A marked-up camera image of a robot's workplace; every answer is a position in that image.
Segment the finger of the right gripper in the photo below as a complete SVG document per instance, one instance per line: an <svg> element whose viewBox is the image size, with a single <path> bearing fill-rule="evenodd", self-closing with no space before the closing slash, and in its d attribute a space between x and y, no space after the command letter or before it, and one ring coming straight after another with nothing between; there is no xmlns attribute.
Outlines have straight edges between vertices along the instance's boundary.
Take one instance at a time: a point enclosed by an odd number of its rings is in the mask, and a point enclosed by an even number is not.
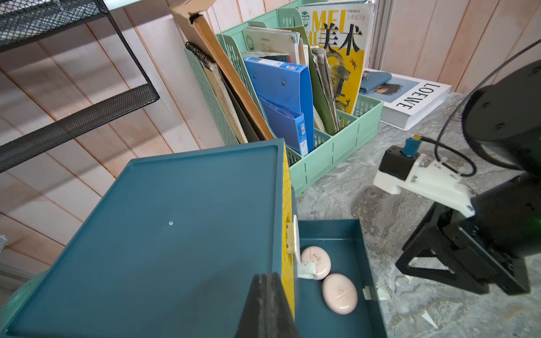
<svg viewBox="0 0 541 338"><path fill-rule="evenodd" d="M447 268L420 268L410 265L414 259L419 258L436 259ZM441 259L438 257L437 252L433 252L431 249L413 246L400 256L395 265L402 274L411 277L432 280L474 294L483 295L488 294L490 291L490 287L486 282L477 280L468 273L460 263L448 257L443 257Z"/></svg>
<svg viewBox="0 0 541 338"><path fill-rule="evenodd" d="M436 258L437 248L448 242L442 225L449 220L449 208L435 202L402 247L401 257Z"/></svg>

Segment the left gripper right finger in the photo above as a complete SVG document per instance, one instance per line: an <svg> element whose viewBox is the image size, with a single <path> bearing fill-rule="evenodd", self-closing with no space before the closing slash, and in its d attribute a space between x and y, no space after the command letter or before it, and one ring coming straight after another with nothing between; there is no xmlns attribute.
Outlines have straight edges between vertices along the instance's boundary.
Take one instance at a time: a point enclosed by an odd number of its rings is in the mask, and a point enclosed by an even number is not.
<svg viewBox="0 0 541 338"><path fill-rule="evenodd" d="M299 337L277 273L266 273L266 337Z"/></svg>

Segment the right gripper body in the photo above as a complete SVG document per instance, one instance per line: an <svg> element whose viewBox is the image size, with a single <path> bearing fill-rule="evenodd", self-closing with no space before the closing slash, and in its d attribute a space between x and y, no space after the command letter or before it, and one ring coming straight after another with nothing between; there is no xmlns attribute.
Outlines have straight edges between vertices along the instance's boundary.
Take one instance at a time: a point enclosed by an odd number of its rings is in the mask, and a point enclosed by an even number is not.
<svg viewBox="0 0 541 338"><path fill-rule="evenodd" d="M439 260L448 268L442 283L476 294L487 294L490 284L508 295L531 291L525 260L501 248L478 217L440 205L439 231Z"/></svg>

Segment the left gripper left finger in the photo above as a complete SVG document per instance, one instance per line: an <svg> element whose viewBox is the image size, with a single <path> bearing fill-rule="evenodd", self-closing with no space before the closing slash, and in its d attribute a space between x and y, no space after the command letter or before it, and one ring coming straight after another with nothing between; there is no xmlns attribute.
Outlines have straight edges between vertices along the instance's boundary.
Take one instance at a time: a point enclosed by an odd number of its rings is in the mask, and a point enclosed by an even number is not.
<svg viewBox="0 0 541 338"><path fill-rule="evenodd" d="M266 337L266 287L265 274L253 277L235 337Z"/></svg>

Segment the yellow drawer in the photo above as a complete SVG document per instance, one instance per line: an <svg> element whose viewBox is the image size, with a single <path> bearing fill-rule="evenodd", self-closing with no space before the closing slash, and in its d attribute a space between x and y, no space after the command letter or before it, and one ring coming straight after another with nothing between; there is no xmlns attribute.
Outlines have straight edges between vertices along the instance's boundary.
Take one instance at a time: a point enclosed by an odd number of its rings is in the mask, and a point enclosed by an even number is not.
<svg viewBox="0 0 541 338"><path fill-rule="evenodd" d="M283 154L283 216L282 216L282 239L281 239L281 282L285 291L288 306L293 318L295 318L295 262L293 249L293 212L292 212L292 185L290 169L287 160L287 152Z"/></svg>

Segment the pink earphone case bottom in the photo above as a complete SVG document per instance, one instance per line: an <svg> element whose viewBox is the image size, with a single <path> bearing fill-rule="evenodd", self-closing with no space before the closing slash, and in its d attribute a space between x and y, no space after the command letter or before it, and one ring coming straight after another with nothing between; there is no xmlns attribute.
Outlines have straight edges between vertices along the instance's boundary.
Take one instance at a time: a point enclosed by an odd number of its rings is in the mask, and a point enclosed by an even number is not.
<svg viewBox="0 0 541 338"><path fill-rule="evenodd" d="M339 315L352 313L359 301L354 283L339 273L329 274L323 280L322 295L327 307Z"/></svg>

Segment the pink earphone case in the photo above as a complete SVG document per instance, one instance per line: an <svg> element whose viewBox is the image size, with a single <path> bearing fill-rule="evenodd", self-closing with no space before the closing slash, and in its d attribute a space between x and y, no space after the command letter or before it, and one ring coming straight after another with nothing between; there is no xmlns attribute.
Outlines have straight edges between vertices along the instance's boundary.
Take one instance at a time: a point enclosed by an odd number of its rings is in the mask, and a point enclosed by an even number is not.
<svg viewBox="0 0 541 338"><path fill-rule="evenodd" d="M339 315L352 313L359 301L354 283L339 273L329 274L323 280L322 295L327 307Z"/></svg>
<svg viewBox="0 0 541 338"><path fill-rule="evenodd" d="M324 280L331 272L331 258L328 252L319 246L308 246L300 258L302 263L308 263L311 279Z"/></svg>

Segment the pink earphone case top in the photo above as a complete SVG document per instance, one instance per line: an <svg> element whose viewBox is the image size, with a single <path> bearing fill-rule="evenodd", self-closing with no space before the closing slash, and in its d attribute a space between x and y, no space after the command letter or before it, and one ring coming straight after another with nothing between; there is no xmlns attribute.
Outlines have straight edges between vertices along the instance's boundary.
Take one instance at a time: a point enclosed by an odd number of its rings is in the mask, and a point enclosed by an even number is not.
<svg viewBox="0 0 541 338"><path fill-rule="evenodd" d="M311 279L324 280L331 272L331 258L328 252L319 246L308 246L300 258L302 263L308 263Z"/></svg>

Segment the teal bottom drawer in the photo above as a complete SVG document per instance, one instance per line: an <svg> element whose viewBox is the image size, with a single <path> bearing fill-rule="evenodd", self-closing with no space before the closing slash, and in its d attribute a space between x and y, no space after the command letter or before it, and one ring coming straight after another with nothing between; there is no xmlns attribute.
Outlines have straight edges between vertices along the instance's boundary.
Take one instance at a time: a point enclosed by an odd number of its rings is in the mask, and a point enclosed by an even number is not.
<svg viewBox="0 0 541 338"><path fill-rule="evenodd" d="M387 337L358 220L300 221L304 258L327 276L298 279L295 324L301 337Z"/></svg>

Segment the teal drawer cabinet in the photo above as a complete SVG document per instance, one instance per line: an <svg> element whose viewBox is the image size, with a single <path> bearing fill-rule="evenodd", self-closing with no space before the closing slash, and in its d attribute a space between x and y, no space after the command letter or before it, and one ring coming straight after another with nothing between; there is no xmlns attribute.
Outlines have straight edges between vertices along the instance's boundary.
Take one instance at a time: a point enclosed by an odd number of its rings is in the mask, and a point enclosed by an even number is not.
<svg viewBox="0 0 541 338"><path fill-rule="evenodd" d="M253 277L294 310L282 140L135 159L3 337L233 337Z"/></svg>

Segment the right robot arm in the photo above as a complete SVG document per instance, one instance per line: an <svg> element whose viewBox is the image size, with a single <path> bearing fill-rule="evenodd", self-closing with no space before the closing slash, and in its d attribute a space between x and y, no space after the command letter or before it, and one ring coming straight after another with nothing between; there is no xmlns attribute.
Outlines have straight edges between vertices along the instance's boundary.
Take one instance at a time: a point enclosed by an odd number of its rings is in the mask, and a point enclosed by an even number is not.
<svg viewBox="0 0 541 338"><path fill-rule="evenodd" d="M540 62L476 90L462 130L477 155L518 175L475 196L470 217L434 203L396 266L476 294L488 293L491 284L527 294L525 259L540 252Z"/></svg>

